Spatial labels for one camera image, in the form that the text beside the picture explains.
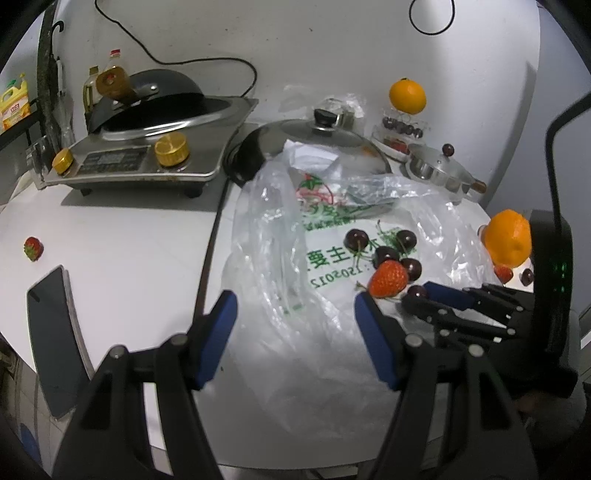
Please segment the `metal bolt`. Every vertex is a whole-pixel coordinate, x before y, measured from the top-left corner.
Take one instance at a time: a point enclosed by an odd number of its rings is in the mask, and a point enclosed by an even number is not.
[[[423,339],[419,337],[416,333],[410,333],[406,336],[404,341],[408,346],[411,346],[413,348],[418,348],[423,344]]]
[[[177,333],[170,339],[170,343],[172,343],[174,346],[181,346],[187,343],[187,340],[188,338],[186,334]]]
[[[480,345],[477,345],[475,343],[471,344],[468,347],[468,352],[470,353],[470,355],[475,357],[480,357],[484,355],[484,349]]]
[[[123,345],[115,345],[111,350],[109,350],[109,356],[112,358],[119,358],[120,356],[125,354],[125,347]]]

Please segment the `gold knob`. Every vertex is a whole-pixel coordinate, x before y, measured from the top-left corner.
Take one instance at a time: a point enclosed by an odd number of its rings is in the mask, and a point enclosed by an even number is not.
[[[55,168],[56,172],[59,175],[63,175],[70,165],[74,162],[74,157],[72,156],[72,152],[69,148],[64,148],[60,150],[55,157],[53,157],[53,161],[51,162],[51,166]]]
[[[189,156],[187,137],[179,132],[166,134],[156,142],[154,152],[163,167],[174,167]]]

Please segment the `yellow jug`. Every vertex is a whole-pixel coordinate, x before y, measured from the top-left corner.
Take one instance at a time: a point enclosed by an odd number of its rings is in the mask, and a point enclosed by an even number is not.
[[[9,85],[10,88],[2,95],[0,111],[2,112],[2,126],[4,130],[14,126],[31,114],[28,86],[24,77],[25,74],[21,73],[20,78],[22,78],[22,81],[20,88],[14,86],[16,81],[13,80]]]

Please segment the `strawberry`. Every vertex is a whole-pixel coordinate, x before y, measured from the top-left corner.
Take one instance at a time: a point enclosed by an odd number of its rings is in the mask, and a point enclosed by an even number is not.
[[[25,240],[25,255],[31,262],[37,260],[43,253],[43,244],[38,238],[30,236]]]
[[[385,299],[394,297],[408,284],[408,272],[396,260],[386,260],[369,280],[368,291],[372,297]]]
[[[503,285],[513,278],[513,270],[506,265],[495,265],[495,274]]]

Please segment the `shelf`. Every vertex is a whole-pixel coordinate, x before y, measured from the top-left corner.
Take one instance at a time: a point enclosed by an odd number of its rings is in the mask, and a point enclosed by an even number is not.
[[[29,116],[23,118],[19,123],[10,127],[8,130],[0,135],[0,150],[3,150],[9,143],[13,142],[16,137],[19,137],[41,119],[39,110],[31,112]]]

